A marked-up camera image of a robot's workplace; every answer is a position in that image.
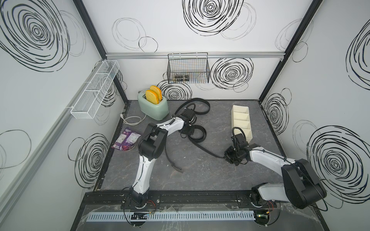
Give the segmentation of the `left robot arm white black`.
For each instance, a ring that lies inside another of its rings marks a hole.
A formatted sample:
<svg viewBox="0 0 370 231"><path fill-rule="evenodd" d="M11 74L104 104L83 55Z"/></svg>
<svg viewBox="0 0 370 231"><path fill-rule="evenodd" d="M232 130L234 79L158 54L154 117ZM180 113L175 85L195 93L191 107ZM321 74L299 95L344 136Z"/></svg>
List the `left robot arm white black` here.
<svg viewBox="0 0 370 231"><path fill-rule="evenodd" d="M135 181L130 188L130 197L135 205L143 208L148 199L149 183L156 160L165 150L167 137L175 132L192 135L196 112L185 108L182 113L172 116L163 123L147 125L138 144L139 167Z"/></svg>

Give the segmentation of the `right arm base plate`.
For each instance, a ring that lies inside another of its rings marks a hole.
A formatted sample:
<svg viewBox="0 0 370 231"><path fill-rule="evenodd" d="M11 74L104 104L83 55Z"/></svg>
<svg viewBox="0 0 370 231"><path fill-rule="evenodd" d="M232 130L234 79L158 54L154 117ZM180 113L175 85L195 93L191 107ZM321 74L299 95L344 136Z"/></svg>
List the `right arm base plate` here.
<svg viewBox="0 0 370 231"><path fill-rule="evenodd" d="M242 191L237 194L237 203L240 208L256 208L274 210L278 208L278 203L267 201L254 191Z"/></svg>

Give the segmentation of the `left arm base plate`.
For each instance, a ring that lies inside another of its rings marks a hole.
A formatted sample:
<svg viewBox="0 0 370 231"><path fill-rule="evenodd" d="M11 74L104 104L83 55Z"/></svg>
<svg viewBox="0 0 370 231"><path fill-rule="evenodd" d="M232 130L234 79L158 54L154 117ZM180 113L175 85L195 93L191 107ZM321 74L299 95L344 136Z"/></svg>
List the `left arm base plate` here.
<svg viewBox="0 0 370 231"><path fill-rule="evenodd" d="M144 195L129 193L124 197L121 209L128 209L131 211L155 210L159 208L160 201L161 195L158 193L147 192Z"/></svg>

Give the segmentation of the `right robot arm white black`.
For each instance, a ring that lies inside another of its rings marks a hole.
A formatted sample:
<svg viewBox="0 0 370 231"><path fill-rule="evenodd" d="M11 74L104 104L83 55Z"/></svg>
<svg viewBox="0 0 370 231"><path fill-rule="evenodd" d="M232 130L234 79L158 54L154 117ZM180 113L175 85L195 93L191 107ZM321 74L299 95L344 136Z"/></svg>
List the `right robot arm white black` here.
<svg viewBox="0 0 370 231"><path fill-rule="evenodd" d="M280 201L304 209L327 196L321 180L305 159L286 158L256 144L241 148L230 146L224 153L224 159L236 166L244 160L251 161L269 168L283 178L282 183L261 183L252 187L249 198L257 208L267 201Z"/></svg>

